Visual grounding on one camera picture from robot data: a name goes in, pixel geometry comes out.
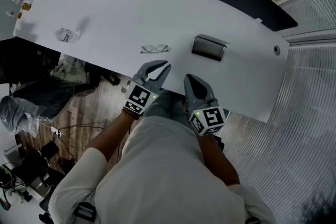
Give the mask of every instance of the fiducial marker cube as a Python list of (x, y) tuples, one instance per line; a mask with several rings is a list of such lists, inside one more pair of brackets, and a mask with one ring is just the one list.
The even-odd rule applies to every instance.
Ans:
[(125, 107), (141, 115), (158, 97), (156, 93), (131, 81), (126, 93)]
[(189, 122), (199, 135), (217, 133), (225, 124), (226, 118), (221, 106), (194, 110)]

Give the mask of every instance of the corrugated plastic wall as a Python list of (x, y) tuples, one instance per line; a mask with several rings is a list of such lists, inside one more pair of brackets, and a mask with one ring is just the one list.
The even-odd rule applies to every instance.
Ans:
[(290, 0), (280, 7), (298, 22), (297, 27), (280, 31), (285, 38), (325, 30), (336, 33), (336, 0)]
[(268, 123), (232, 113), (221, 137), (242, 183), (256, 187), (278, 223), (336, 182), (336, 44), (292, 47)]

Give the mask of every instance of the white shirt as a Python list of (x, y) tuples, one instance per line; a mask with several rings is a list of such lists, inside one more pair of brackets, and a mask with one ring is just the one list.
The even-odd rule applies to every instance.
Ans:
[(109, 172), (100, 151), (86, 150), (51, 197), (54, 222), (65, 223), (84, 199), (95, 223), (275, 223), (254, 189), (226, 187), (205, 167), (190, 129), (157, 116), (137, 125)]

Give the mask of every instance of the gray cloth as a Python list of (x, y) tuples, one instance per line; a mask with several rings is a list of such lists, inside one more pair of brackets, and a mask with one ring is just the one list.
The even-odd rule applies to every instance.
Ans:
[(145, 117), (159, 116), (172, 121), (179, 122), (190, 128), (188, 113), (185, 112), (182, 100), (176, 98), (176, 95), (170, 91), (164, 90), (160, 96), (147, 108), (144, 113)]
[(89, 73), (85, 72), (85, 64), (85, 61), (64, 55), (63, 58), (60, 57), (58, 66), (50, 72), (50, 75), (68, 82), (89, 84)]

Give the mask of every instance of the wooden floor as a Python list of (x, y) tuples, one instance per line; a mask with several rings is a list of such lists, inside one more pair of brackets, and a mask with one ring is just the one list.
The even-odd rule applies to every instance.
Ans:
[[(125, 94), (121, 92), (121, 89), (123, 86), (126, 88), (127, 81), (130, 80), (130, 78), (126, 76), (118, 75), (118, 77), (121, 79), (118, 86), (112, 86), (102, 78), (94, 93), (85, 97), (74, 97), (55, 119), (51, 122), (41, 121), (41, 123), (53, 126), (57, 129), (73, 125), (88, 125), (102, 128), (108, 126), (121, 112), (125, 100)], [(36, 138), (23, 132), (18, 135), (19, 141), (25, 148), (32, 147), (35, 150), (39, 150), (42, 146), (54, 139), (50, 127), (43, 124), (39, 125)], [(89, 141), (99, 134), (101, 129), (77, 126), (60, 131), (62, 133), (61, 139), (74, 157), (79, 159), (84, 153)], [(121, 150), (127, 137), (128, 134), (121, 143), (119, 155), (121, 155)], [(57, 164), (58, 158), (71, 159), (72, 157), (59, 139), (56, 138), (55, 143), (59, 147), (59, 152), (50, 160), (51, 167), (62, 171)], [(109, 162), (110, 169), (117, 163), (117, 155), (118, 153), (115, 152), (111, 158)]]

